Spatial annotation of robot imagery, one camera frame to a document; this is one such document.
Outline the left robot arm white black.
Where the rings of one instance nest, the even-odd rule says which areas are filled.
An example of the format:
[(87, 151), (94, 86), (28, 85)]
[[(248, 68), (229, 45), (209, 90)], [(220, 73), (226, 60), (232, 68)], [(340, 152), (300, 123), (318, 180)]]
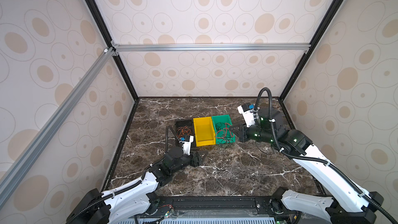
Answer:
[(179, 146), (149, 165), (141, 177), (118, 188), (89, 191), (66, 219), (67, 224), (116, 224), (131, 216), (157, 211), (159, 198), (155, 191), (164, 187), (175, 173), (188, 166), (203, 165), (207, 150), (184, 153)]

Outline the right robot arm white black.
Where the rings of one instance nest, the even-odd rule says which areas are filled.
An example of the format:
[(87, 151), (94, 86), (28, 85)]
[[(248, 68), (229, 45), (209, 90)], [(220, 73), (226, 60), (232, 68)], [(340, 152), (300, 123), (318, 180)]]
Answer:
[(230, 131), (239, 141), (269, 143), (271, 148), (308, 171), (330, 193), (330, 196), (319, 197), (279, 187), (269, 202), (275, 214), (298, 211), (331, 224), (373, 224), (377, 218), (375, 213), (380, 212), (391, 223), (397, 223), (382, 208), (383, 197), (378, 192), (369, 192), (352, 181), (301, 131), (287, 130), (278, 124), (281, 115), (277, 110), (255, 109), (252, 104), (237, 109), (245, 122), (231, 126)]

